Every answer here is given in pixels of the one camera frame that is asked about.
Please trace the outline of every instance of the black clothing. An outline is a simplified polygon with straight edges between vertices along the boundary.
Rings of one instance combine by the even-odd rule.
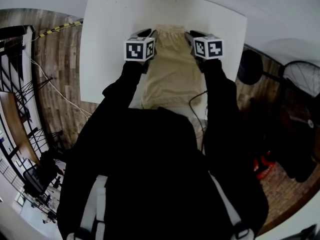
[[[233,227],[209,169],[243,222],[255,234],[260,230],[268,202],[239,136],[235,83],[219,60],[207,60],[204,67],[210,108],[206,157],[185,116],[164,108],[128,108],[143,66],[124,64],[69,152],[57,211],[63,239],[79,228],[96,177],[105,175],[104,239],[230,240]]]

